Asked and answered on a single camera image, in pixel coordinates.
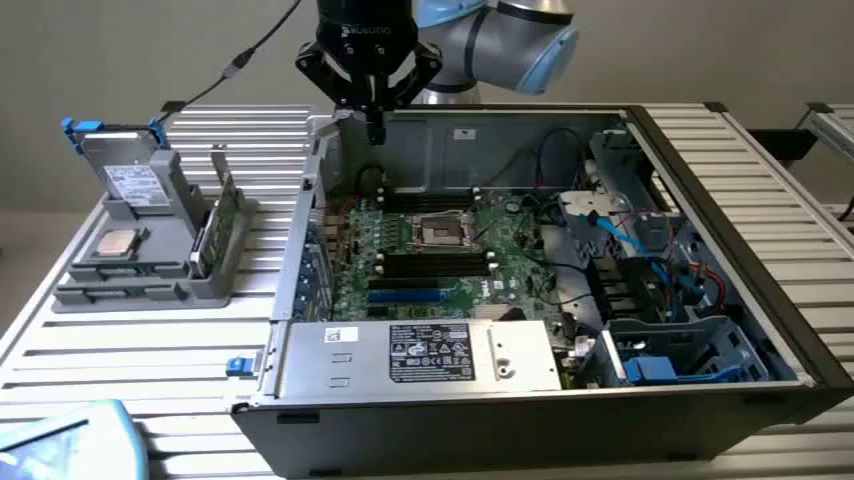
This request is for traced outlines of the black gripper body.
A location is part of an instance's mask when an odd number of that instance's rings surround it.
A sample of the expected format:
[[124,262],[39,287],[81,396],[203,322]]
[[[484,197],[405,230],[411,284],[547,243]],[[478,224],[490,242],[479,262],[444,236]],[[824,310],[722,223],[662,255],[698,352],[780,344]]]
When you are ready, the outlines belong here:
[[316,40],[349,74],[391,76],[417,43],[411,1],[317,1]]

